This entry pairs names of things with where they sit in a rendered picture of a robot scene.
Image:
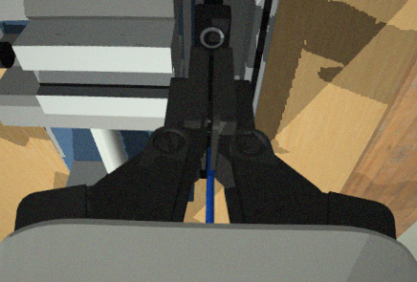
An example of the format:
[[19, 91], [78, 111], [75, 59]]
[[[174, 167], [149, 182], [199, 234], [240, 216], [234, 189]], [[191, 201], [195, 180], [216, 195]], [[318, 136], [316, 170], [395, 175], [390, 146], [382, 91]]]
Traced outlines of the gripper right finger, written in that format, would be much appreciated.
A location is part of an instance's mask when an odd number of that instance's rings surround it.
[[230, 223], [350, 226], [397, 240], [387, 206], [321, 192], [274, 154], [269, 138], [255, 129], [251, 82], [234, 79], [228, 47], [213, 51], [209, 170], [224, 187]]

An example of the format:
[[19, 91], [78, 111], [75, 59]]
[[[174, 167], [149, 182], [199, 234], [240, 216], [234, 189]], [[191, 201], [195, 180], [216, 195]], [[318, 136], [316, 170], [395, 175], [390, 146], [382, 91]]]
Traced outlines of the dark grey slotted block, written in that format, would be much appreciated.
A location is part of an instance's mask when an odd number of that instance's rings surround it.
[[45, 114], [165, 118], [176, 21], [31, 20], [12, 44]]

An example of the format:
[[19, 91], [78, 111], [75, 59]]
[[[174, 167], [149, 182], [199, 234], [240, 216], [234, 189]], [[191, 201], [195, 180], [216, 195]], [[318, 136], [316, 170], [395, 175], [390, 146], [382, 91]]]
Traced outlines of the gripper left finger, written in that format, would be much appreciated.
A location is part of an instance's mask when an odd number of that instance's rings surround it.
[[188, 77], [171, 78], [165, 124], [151, 133], [142, 152], [94, 185], [27, 195], [16, 210], [14, 230], [56, 219], [183, 222], [190, 187], [200, 169], [206, 170], [209, 50], [204, 49], [191, 46]]

